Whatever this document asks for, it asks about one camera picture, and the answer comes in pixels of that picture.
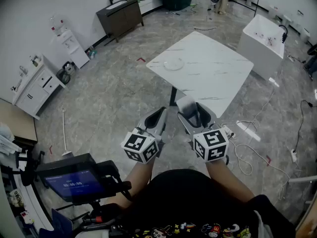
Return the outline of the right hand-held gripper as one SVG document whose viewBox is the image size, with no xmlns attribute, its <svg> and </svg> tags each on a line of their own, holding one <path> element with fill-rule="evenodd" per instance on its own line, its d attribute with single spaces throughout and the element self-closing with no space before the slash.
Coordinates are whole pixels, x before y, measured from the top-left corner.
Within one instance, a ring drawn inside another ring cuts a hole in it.
<svg viewBox="0 0 317 238">
<path fill-rule="evenodd" d="M 207 106 L 196 103 L 199 119 L 204 128 L 211 128 L 216 124 L 216 115 Z M 184 114 L 178 112 L 177 117 L 188 135 L 193 135 L 193 149 L 205 163 L 216 160 L 228 162 L 227 156 L 229 140 L 224 128 L 217 128 L 202 132 L 202 126 L 195 127 Z"/>
</svg>

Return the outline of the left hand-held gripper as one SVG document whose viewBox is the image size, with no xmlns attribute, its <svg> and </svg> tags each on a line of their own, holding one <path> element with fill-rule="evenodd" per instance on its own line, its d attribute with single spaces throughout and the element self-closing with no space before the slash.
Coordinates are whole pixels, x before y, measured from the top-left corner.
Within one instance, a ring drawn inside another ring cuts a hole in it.
<svg viewBox="0 0 317 238">
<path fill-rule="evenodd" d="M 161 107 L 145 114 L 132 132 L 128 132 L 121 148 L 130 160 L 147 164 L 159 157 L 164 146 L 162 133 L 165 130 L 167 108 Z"/>
</svg>

